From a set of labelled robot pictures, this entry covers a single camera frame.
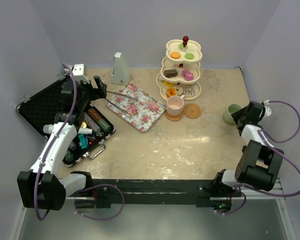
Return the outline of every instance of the floral tray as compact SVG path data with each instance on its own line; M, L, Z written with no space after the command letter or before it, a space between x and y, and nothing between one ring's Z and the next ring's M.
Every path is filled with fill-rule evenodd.
M114 95L110 99L112 103L126 110L129 114L120 111L109 102L106 103L106 106L141 132L148 131L166 110L166 106L162 102L132 83L126 84L118 93L138 99L138 101L135 101L119 95Z

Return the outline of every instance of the pink mug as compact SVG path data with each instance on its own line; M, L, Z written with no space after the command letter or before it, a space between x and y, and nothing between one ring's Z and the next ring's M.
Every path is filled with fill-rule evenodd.
M166 112L170 117L178 117L182 113L185 105L184 98L185 95L168 98L168 101L166 101Z

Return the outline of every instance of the black suitcase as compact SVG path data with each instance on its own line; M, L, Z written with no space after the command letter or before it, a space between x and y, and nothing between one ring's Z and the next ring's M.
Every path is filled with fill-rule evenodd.
M49 85L42 91L38 92L34 96L24 99L24 102L19 104L16 107L16 110L46 139L49 139L49 134L43 132L44 125L54 124L55 116L58 112L58 104L61 98L61 86L64 82L70 79L69 75L64 76L60 80L57 80L53 84ZM104 132L101 129L102 136L97 136L95 133L86 135L89 139L94 139L88 148L82 149L79 146L79 138L76 136L73 139L73 143L78 145L74 150L68 150L72 155L69 155L63 158L63 163L67 167L72 167L75 164L79 163L82 158L88 157L89 159L94 159L101 152L106 149L105 140L110 138L110 136L115 133L116 128L114 125L102 115L102 113L95 108L91 103L87 105L84 109L84 112L87 112L89 109L93 108L109 125L110 130ZM102 145L102 149L99 150L94 156L89 156L90 152L93 151L97 146Z

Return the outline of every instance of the cup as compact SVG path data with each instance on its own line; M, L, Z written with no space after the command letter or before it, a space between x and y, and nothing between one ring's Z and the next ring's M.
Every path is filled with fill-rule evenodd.
M182 113L185 105L184 98L185 95L168 98L168 101L166 101L166 112L170 117L178 117Z
M236 123L235 123L233 117L231 116L231 114L234 114L235 112L237 112L241 109L242 109L242 106L240 106L239 104L236 104L236 103L230 104L222 116L223 121L226 124L235 125Z

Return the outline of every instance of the green mug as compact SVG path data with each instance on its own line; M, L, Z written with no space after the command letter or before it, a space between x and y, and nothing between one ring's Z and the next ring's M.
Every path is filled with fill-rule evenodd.
M226 124L235 125L236 123L235 123L233 117L231 116L231 114L234 114L235 112L237 112L241 109L242 109L242 106L240 106L239 104L236 104L236 103L230 104L222 116L223 121Z

